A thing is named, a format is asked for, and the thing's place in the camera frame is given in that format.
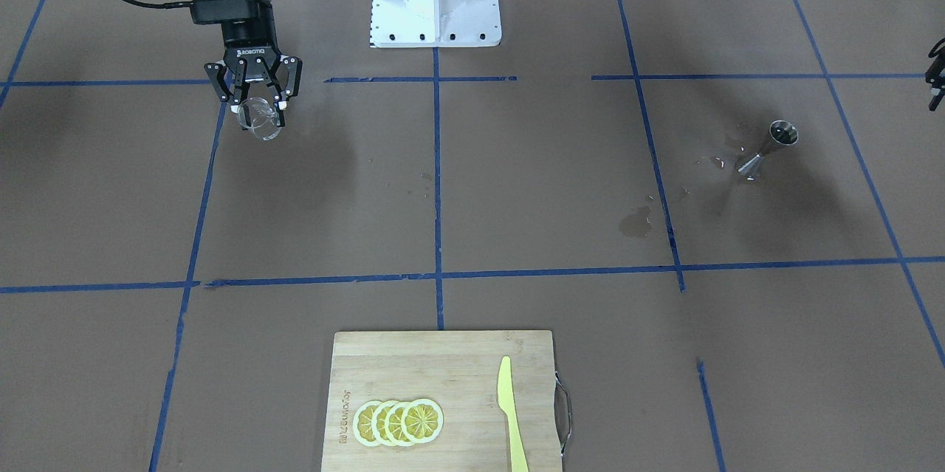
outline liquid spill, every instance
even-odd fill
[[[649,236],[653,229],[649,222],[649,215],[652,212],[653,210],[649,206],[637,208],[637,213],[631,213],[620,222],[620,233],[627,237],[635,237],[635,239],[643,239]]]

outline lemon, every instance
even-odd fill
[[[399,404],[398,400],[388,400],[387,402],[381,402],[377,405],[377,408],[374,409],[374,413],[371,414],[371,434],[374,435],[374,439],[377,442],[384,446],[395,446],[394,442],[388,441],[384,436],[384,427],[385,422],[388,420],[388,412],[392,407]]]
[[[371,431],[371,415],[374,415],[374,409],[376,409],[378,405],[381,405],[381,402],[378,400],[364,402],[354,414],[354,421],[357,423],[355,424],[354,438],[357,439],[358,442],[361,442],[362,445],[381,445],[381,442],[374,437],[374,432]]]
[[[429,398],[410,402],[401,417],[401,431],[418,445],[433,441],[442,429],[443,409]]]
[[[414,442],[408,439],[402,430],[401,419],[404,417],[404,411],[411,405],[411,402],[398,402],[397,405],[388,409],[388,415],[384,419],[384,429],[382,434],[384,438],[398,446],[412,446]]]

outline metal jigger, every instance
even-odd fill
[[[792,146],[794,143],[797,143],[797,127],[786,121],[775,121],[769,126],[765,142],[762,143],[758,152],[739,159],[735,169],[746,179],[754,180],[762,171],[765,156],[786,146]]]

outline cutting board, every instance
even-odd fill
[[[550,331],[335,334],[322,472],[510,472],[509,429],[496,399],[503,355],[512,361],[529,472],[561,472]],[[416,398],[443,408],[434,441],[368,448],[354,438],[354,412],[364,402]]]

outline yellow knife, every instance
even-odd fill
[[[499,365],[499,408],[509,419],[509,447],[511,448],[512,472],[529,472],[526,449],[522,446],[519,419],[515,414],[515,394],[512,391],[512,360],[506,355]]]

